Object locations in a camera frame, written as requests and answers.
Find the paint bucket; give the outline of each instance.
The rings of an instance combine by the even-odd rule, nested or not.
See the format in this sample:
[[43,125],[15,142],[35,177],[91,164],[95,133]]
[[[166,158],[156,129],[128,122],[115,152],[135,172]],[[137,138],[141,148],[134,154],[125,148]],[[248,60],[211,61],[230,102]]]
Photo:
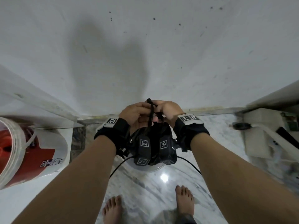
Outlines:
[[0,189],[57,171],[67,148],[58,133],[20,126],[0,117]]

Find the black device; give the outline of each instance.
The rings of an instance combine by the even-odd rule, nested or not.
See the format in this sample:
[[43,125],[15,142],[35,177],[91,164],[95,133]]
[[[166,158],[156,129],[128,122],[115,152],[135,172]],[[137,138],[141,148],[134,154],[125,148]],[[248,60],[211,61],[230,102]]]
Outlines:
[[155,104],[151,99],[147,99],[147,102],[151,104],[148,127],[140,128],[129,136],[129,125],[127,122],[117,116],[111,116],[98,129],[95,138],[99,135],[106,135],[114,142],[117,149],[116,154],[124,159],[128,157],[129,154],[132,154],[131,157],[126,158],[120,165],[130,158],[134,158],[134,163],[138,166],[153,166],[161,162],[166,165],[171,165],[176,163],[177,158],[181,158],[190,163],[185,158],[177,156],[176,149],[181,147],[183,152],[187,152],[190,150],[190,142],[196,134],[202,132],[209,134],[203,122],[192,114],[178,116],[174,127],[177,139],[174,140],[171,127],[168,123],[164,122],[161,112],[156,113],[156,116],[159,118],[159,123],[154,122],[152,126]]

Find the marble floor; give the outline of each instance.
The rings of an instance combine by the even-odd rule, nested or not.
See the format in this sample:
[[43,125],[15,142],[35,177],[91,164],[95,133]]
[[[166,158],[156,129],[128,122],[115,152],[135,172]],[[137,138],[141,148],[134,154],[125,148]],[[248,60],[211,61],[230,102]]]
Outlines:
[[[233,114],[201,116],[201,120],[211,136],[223,146],[245,160],[245,147],[241,133],[229,127],[237,121]],[[93,140],[95,129],[99,124],[88,125],[86,128],[85,146]],[[193,163],[196,161],[191,151],[182,156]],[[112,171],[122,160],[114,160]],[[194,218],[200,223],[227,223],[214,202],[207,185],[201,175],[186,161],[178,161],[164,166],[156,172],[143,173],[132,169],[125,163],[114,173],[109,181],[104,203],[112,196],[121,195],[124,207],[124,223],[174,223],[176,217],[176,185],[188,187],[195,198]],[[102,223],[99,214],[97,222]]]

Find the feet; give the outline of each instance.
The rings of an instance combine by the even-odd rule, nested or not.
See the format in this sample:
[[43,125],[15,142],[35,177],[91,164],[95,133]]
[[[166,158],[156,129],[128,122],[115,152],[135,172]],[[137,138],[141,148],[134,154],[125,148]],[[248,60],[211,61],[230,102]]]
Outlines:
[[176,203],[178,214],[194,215],[194,197],[190,190],[182,185],[182,188],[176,186]]
[[103,208],[104,224],[118,224],[121,219],[122,209],[121,196],[111,197]]

